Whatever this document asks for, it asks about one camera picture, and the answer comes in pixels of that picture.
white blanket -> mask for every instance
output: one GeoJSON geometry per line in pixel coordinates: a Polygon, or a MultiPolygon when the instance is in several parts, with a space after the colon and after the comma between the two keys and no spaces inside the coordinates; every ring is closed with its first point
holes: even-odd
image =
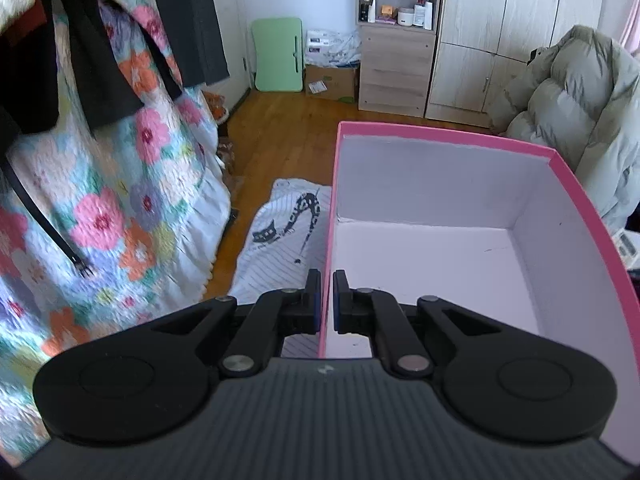
{"type": "MultiPolygon", "coordinates": [[[[329,186],[298,178],[273,184],[238,256],[229,291],[238,304],[255,303],[276,288],[302,288],[309,269],[324,272],[330,200],[329,186]]],[[[282,349],[283,357],[317,355],[317,335],[287,337],[282,349]]]]}

black circular housing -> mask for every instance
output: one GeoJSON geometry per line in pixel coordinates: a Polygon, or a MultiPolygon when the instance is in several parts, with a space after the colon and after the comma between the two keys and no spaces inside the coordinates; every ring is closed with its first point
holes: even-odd
{"type": "Polygon", "coordinates": [[[176,343],[169,334],[131,331],[53,358],[33,385],[49,432],[80,444],[123,446],[186,421],[207,398],[209,372],[193,349],[176,343]]]}
{"type": "Polygon", "coordinates": [[[531,444],[599,435],[616,402],[616,383],[583,352],[521,331],[466,338],[442,389],[480,430],[531,444]]]}

cardboard box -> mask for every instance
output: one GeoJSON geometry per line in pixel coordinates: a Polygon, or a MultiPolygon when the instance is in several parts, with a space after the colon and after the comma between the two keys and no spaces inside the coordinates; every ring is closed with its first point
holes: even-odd
{"type": "Polygon", "coordinates": [[[378,288],[399,303],[437,296],[601,361],[618,388],[601,439],[640,462],[638,298],[600,216],[555,150],[342,122],[329,224],[320,357],[371,355],[368,338],[335,330],[335,270],[346,272],[351,288],[378,288]]]}
{"type": "Polygon", "coordinates": [[[358,69],[307,65],[305,92],[310,97],[353,104],[358,96],[358,69]]]}

bottle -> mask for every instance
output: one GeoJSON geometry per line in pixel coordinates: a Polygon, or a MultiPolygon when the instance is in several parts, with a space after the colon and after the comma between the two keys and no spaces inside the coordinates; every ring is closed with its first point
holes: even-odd
{"type": "Polygon", "coordinates": [[[431,2],[424,3],[424,29],[433,30],[433,4],[431,2]]]}
{"type": "Polygon", "coordinates": [[[414,25],[424,27],[424,3],[426,0],[418,0],[414,5],[414,25]]]}
{"type": "Polygon", "coordinates": [[[369,7],[369,15],[367,17],[367,21],[369,23],[376,22],[376,0],[371,1],[371,5],[369,7]]]}

floral quilt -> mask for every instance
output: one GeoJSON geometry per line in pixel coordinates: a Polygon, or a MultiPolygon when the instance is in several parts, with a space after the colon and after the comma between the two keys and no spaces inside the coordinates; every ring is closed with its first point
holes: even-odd
{"type": "Polygon", "coordinates": [[[173,102],[146,46],[141,27],[180,84],[156,11],[146,0],[101,0],[100,13],[145,106],[89,132],[58,17],[60,120],[10,153],[34,202],[94,275],[76,272],[15,193],[0,194],[0,453],[11,463],[48,439],[31,395],[40,366],[197,301],[230,208],[214,158],[216,125],[200,90],[185,89],[173,102]]]}

